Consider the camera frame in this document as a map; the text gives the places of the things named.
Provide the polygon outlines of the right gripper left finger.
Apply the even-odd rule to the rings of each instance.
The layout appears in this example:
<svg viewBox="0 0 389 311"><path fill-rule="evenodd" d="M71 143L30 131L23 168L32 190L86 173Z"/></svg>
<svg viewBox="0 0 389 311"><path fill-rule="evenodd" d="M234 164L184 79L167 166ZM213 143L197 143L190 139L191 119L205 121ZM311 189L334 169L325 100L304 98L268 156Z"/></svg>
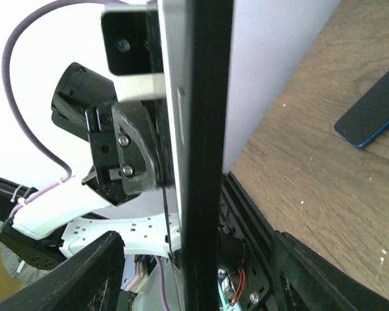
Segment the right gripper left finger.
<svg viewBox="0 0 389 311"><path fill-rule="evenodd" d="M0 311L116 310L124 242L108 231L46 276L0 303Z"/></svg>

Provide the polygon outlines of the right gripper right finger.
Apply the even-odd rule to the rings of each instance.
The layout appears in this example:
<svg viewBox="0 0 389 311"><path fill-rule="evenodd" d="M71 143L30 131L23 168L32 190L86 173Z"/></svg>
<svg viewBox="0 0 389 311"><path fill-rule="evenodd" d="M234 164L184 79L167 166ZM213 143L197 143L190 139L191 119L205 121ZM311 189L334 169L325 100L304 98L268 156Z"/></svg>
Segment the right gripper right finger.
<svg viewBox="0 0 389 311"><path fill-rule="evenodd" d="M272 239L272 288L279 310L389 310L389 300L286 232Z"/></svg>

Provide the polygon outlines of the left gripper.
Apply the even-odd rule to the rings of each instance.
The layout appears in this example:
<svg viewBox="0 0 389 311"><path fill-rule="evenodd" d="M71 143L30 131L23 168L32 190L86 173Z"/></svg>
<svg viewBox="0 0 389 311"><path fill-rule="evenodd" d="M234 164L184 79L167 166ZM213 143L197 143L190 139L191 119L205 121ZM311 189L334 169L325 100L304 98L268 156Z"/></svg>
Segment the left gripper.
<svg viewBox="0 0 389 311"><path fill-rule="evenodd" d="M172 184L164 103L104 103L86 109L93 167L82 182L112 205Z"/></svg>

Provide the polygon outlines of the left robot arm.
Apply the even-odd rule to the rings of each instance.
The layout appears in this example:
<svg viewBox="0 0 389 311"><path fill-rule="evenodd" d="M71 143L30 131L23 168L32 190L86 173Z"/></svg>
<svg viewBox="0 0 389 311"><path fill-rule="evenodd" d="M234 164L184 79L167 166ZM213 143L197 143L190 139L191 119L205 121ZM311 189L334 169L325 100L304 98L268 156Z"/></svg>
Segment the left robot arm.
<svg viewBox="0 0 389 311"><path fill-rule="evenodd" d="M165 189L160 161L159 124L148 105L166 99L161 73L146 74L150 87L141 95L118 98L114 83L72 63L55 88L52 109L73 126L73 133L91 148L93 166L86 177L57 181L47 192L16 198L0 226L3 262L11 276L30 284L82 251L107 231L124 241L126 258L171 257L182 247L176 213L118 219L92 219L91 213Z"/></svg>

